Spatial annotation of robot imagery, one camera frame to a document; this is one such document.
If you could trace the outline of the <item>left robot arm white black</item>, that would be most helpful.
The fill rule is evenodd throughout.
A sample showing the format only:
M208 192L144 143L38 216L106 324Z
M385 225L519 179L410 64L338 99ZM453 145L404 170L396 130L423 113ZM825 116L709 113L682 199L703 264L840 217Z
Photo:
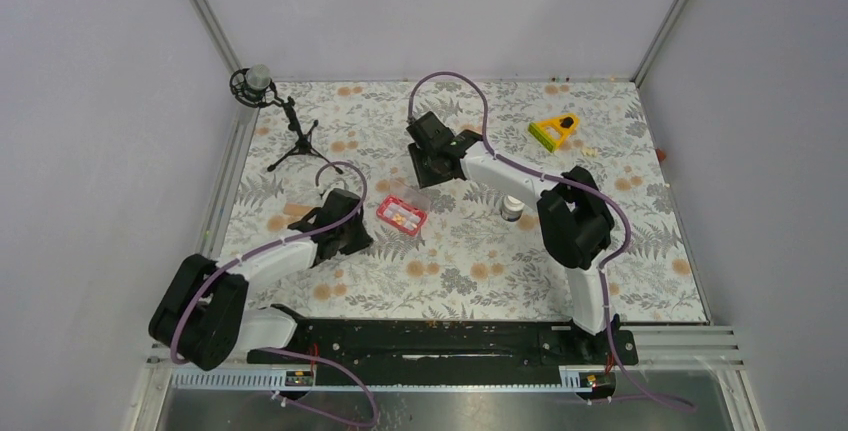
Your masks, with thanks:
M280 305L250 310L249 300L282 278L337 256L368 248L362 200L335 188L278 238L220 264L201 254L183 259L153 313L148 333L187 361L209 371L227 359L272 348L296 362L309 352L310 336Z

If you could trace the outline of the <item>white dark pill bottle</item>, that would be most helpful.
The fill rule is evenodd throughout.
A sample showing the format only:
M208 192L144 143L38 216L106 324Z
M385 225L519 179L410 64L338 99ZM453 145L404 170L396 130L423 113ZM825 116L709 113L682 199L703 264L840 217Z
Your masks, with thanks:
M518 221L524 212L524 203L519 199L504 195L500 202L499 213L508 222Z

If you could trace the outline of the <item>red pill organizer box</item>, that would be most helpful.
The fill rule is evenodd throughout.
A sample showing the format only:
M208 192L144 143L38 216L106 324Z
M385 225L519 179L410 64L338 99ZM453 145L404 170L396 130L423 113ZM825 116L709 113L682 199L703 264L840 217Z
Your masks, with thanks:
M384 197L376 217L385 225L408 236L418 236L427 222L431 199L420 189L397 179L380 181L377 191Z

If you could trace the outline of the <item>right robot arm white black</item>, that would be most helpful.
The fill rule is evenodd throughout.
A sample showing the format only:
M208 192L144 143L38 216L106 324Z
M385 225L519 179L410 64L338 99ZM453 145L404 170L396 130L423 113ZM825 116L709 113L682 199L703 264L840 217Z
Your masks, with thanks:
M408 120L408 151L418 185L428 188L452 180L473 181L536 211L546 251L566 269L572 293L575 353L597 363L613 349L595 258L611 244L615 223L607 203L586 169L576 166L559 176L543 175L491 151L481 134L458 134L432 112Z

